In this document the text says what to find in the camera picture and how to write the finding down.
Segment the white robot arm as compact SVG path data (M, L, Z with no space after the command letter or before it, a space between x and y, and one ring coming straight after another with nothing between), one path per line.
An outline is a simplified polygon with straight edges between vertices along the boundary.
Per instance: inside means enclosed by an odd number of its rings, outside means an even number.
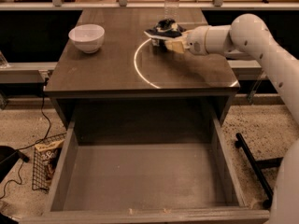
M299 61L278 44L258 16L243 14L229 25L204 25L191 30L166 19L145 33L177 53L187 50L194 55L220 54L256 61L299 122ZM269 224L299 224L299 141L282 158Z

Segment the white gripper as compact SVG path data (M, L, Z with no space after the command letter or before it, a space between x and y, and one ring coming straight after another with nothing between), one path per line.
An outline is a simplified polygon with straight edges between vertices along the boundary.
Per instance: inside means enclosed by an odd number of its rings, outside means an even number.
M190 30L188 33L169 32L156 33L153 35L154 39L165 41L164 44L168 50L183 54L186 49L189 49L193 55L208 55L206 51L206 35L209 26L199 26ZM187 45L183 41L171 41L174 39L182 39L187 36Z

